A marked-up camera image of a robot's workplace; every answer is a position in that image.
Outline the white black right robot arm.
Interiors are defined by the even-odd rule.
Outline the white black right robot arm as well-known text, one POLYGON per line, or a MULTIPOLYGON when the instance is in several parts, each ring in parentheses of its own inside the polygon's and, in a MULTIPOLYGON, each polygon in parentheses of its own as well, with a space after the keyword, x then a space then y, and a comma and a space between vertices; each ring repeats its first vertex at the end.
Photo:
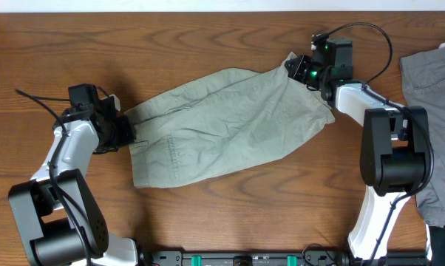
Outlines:
POLYGON ((388 265, 387 243, 401 209, 432 176, 424 108, 405 107, 353 77, 353 42, 312 37, 313 54, 285 63, 289 78, 318 91, 330 107, 362 127, 360 172, 366 185, 359 217, 337 265, 388 265))

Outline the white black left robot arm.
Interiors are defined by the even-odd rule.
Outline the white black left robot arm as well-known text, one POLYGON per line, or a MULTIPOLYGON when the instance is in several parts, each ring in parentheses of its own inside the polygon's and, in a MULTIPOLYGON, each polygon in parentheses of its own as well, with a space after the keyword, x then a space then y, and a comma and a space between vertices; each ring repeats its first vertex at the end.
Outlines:
POLYGON ((133 239, 108 231, 86 173, 94 154, 115 152, 135 141, 119 115, 115 95, 83 83, 68 89, 70 103, 55 118, 54 141, 30 181, 11 187, 8 199, 31 265, 139 265, 133 239))

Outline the khaki green shorts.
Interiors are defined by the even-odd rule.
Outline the khaki green shorts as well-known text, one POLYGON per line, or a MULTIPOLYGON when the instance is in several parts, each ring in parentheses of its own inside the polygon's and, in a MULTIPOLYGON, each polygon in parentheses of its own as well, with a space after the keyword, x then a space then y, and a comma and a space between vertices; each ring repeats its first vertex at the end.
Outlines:
POLYGON ((136 188, 175 188, 286 157, 335 118, 284 66, 229 68, 128 110, 136 188))

